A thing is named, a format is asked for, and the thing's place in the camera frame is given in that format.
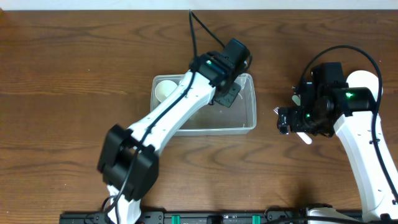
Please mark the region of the white cup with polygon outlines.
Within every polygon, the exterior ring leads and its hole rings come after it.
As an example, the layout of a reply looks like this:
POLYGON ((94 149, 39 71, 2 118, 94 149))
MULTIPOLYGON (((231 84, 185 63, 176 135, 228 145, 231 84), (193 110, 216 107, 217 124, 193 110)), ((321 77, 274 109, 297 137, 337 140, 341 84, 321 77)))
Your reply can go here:
POLYGON ((176 88, 178 85, 172 80, 163 80, 159 82, 155 87, 155 97, 158 102, 163 102, 176 88))

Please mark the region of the white bowl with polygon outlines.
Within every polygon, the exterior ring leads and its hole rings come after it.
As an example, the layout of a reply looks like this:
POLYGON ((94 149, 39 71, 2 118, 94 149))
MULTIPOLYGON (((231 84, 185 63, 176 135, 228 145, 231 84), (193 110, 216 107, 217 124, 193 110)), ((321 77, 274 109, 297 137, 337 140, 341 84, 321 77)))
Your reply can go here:
POLYGON ((375 74, 365 70, 357 70, 348 75, 346 82, 350 88, 368 88, 373 94, 374 99, 377 101, 379 93, 379 79, 375 74))

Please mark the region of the mint green plastic spoon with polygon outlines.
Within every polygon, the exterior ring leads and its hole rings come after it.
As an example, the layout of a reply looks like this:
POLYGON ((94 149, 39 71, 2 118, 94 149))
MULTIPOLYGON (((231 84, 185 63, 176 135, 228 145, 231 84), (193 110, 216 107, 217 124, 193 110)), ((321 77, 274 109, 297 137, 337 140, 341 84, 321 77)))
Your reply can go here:
POLYGON ((300 106, 300 97, 298 95, 293 95, 292 100, 297 106, 300 106))

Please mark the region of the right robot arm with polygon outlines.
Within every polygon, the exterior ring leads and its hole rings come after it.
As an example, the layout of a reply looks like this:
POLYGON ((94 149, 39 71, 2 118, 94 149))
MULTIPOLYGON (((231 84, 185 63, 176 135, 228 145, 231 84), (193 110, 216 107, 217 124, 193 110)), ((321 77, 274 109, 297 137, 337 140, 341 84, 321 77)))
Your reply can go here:
POLYGON ((337 135, 358 186, 365 222, 397 222, 397 169, 369 88, 317 87, 293 107, 276 107, 281 134, 337 135))

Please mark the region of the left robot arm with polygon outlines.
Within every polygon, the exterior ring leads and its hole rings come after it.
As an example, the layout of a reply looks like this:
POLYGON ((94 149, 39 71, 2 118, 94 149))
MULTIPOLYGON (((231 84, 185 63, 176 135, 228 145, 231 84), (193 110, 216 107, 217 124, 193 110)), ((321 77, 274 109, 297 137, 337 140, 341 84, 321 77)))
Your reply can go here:
POLYGON ((114 223, 135 223, 141 198, 159 176, 159 157, 171 137, 199 109, 221 98, 233 103, 237 76, 251 65, 252 55, 208 52, 195 57, 171 94, 128 128, 114 125, 106 134, 97 169, 110 192, 104 213, 114 223))

